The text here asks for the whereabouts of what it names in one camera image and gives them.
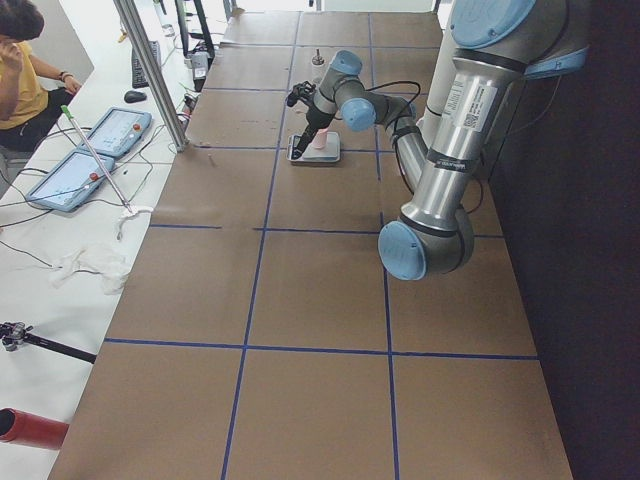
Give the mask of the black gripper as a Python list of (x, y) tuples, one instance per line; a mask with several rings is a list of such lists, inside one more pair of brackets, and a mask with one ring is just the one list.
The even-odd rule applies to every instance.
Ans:
[(303, 155), (308, 146), (314, 140), (317, 132), (319, 130), (328, 128), (333, 119), (333, 112), (324, 112), (315, 103), (311, 103), (308, 106), (308, 110), (306, 113), (307, 127), (305, 128), (304, 132), (298, 137), (296, 143), (296, 154)]

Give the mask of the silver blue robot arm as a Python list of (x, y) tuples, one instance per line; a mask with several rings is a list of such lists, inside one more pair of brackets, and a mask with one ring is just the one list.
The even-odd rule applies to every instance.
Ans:
[(587, 1), (455, 2), (422, 117), (407, 100), (364, 87), (361, 60), (341, 50), (319, 84), (289, 93), (289, 105), (305, 104), (307, 127), (288, 155), (301, 158), (335, 118), (357, 132), (382, 126), (413, 195), (380, 231), (381, 261), (400, 280), (454, 271), (473, 252), (462, 197), (505, 94), (516, 81), (580, 69), (590, 13)]

